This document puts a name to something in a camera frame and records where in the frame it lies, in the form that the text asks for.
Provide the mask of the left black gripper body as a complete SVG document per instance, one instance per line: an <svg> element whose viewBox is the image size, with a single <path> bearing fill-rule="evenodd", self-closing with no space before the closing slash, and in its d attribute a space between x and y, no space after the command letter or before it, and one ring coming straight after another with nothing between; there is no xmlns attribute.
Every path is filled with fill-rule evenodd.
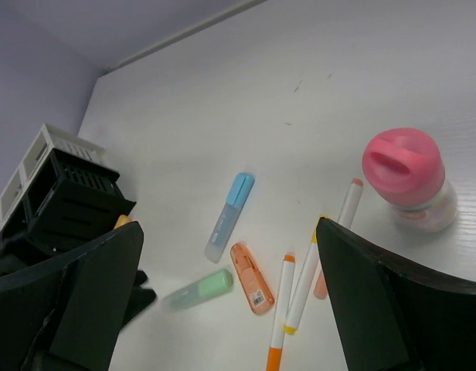
<svg viewBox="0 0 476 371"><path fill-rule="evenodd" d="M153 288L148 286L148 282L148 275L138 269L127 297L122 301L120 331L156 303L157 294Z"/></svg>

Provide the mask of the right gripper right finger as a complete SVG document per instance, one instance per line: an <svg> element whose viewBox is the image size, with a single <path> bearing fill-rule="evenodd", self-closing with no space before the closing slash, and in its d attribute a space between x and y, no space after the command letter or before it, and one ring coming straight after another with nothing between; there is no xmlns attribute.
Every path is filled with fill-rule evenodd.
<svg viewBox="0 0 476 371"><path fill-rule="evenodd" d="M333 220L318 252L350 370L476 370L476 282L371 243Z"/></svg>

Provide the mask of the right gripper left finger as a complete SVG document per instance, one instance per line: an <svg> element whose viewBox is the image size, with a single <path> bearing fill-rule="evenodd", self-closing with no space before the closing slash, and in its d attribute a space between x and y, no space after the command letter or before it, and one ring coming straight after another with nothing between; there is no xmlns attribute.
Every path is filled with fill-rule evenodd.
<svg viewBox="0 0 476 371"><path fill-rule="evenodd" d="M107 370L134 285L144 233L127 223L0 277L0 370Z"/></svg>

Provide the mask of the yellow orange highlighter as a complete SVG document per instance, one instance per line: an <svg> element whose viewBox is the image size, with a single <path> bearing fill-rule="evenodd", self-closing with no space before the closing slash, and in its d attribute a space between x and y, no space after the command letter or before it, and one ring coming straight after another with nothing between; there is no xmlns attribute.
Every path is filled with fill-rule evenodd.
<svg viewBox="0 0 476 371"><path fill-rule="evenodd" d="M127 223L131 223L131 222L132 222L132 218L130 218L129 216L120 215L117 219L117 222L114 225L114 228L117 229L117 228L122 227L123 225L125 225Z"/></svg>

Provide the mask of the blue highlighter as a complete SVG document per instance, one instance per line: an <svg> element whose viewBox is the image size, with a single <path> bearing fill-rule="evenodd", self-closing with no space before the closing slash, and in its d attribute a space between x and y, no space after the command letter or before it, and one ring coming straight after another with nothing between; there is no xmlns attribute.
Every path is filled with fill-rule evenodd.
<svg viewBox="0 0 476 371"><path fill-rule="evenodd" d="M205 257L211 262L218 263L223 255L254 183L255 177L249 172L238 173L233 180L224 207L204 250Z"/></svg>

